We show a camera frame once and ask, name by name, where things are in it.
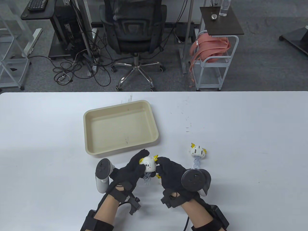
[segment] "chair base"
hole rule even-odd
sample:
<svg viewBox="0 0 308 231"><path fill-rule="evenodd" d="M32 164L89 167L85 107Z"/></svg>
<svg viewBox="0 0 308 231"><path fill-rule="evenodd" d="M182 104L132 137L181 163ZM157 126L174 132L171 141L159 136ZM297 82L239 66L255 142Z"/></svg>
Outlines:
<svg viewBox="0 0 308 231"><path fill-rule="evenodd" d="M146 80L149 82L151 88L154 88L152 79L150 78L150 76L147 73L145 73L145 71L141 67L151 66L151 65L159 65L161 72L163 72L165 70L165 68L161 65L160 62L140 64L139 63L139 54L134 56L134 62L133 63L116 62L114 65L123 66L123 67L131 67L130 71L125 76L123 76L121 78L121 80L119 81L119 84L116 86L118 91L122 88L124 81L135 71L139 71L143 75L143 77L146 78Z"/></svg>

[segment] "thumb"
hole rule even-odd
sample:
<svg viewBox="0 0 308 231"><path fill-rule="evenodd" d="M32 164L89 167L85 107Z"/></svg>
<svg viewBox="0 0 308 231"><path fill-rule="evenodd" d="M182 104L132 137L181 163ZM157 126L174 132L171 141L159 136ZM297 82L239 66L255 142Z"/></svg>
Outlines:
<svg viewBox="0 0 308 231"><path fill-rule="evenodd" d="M134 170L134 176L139 179L145 172L145 165L139 164Z"/></svg>

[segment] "office chair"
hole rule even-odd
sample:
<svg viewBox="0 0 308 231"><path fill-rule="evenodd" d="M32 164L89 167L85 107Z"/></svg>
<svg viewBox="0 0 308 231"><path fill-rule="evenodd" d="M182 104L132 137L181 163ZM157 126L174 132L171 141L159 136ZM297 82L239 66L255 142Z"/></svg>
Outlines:
<svg viewBox="0 0 308 231"><path fill-rule="evenodd" d="M105 5L99 7L99 12L109 46L117 54L130 53L134 57L133 63L116 62L114 64L131 67L116 86L117 91L121 90L123 82L137 70L149 82L151 91L155 91L152 79L141 67L159 65L161 72L165 71L165 67L160 62L140 64L139 54L143 52L151 54L160 47L167 17L167 6L162 5L161 0L104 1ZM115 66L112 66L112 72L116 71Z"/></svg>

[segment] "water bottle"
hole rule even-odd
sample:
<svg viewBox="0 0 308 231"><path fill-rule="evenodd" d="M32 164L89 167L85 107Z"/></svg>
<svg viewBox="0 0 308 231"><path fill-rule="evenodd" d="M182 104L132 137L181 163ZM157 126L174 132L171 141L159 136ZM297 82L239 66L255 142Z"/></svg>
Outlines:
<svg viewBox="0 0 308 231"><path fill-rule="evenodd" d="M229 10L231 0L222 0L219 15L220 16L227 16L227 12Z"/></svg>

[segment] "hand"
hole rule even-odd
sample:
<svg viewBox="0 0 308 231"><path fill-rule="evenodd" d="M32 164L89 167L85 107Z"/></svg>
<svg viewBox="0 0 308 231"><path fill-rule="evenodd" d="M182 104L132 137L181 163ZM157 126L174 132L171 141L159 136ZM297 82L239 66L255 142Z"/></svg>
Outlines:
<svg viewBox="0 0 308 231"><path fill-rule="evenodd" d="M138 179L143 177L145 172L145 165L139 164L139 160L148 156L149 154L150 153L148 150L143 149L134 155L125 167L120 169L115 168L110 174L110 178L113 179L113 182L111 182L109 185L106 193L109 193L113 188L117 186L125 186L125 183L127 182L129 182L131 185L129 189L125 187L122 191L119 190L121 187L118 187L117 189L121 191L126 197L129 195L129 193L132 193L136 187Z"/></svg>
<svg viewBox="0 0 308 231"><path fill-rule="evenodd" d="M182 186L181 179L186 171L182 165L166 157L158 157L156 163L159 164L156 166L156 172L161 177L161 184L164 189L173 190L186 201L190 201L198 194L197 192L189 192Z"/></svg>

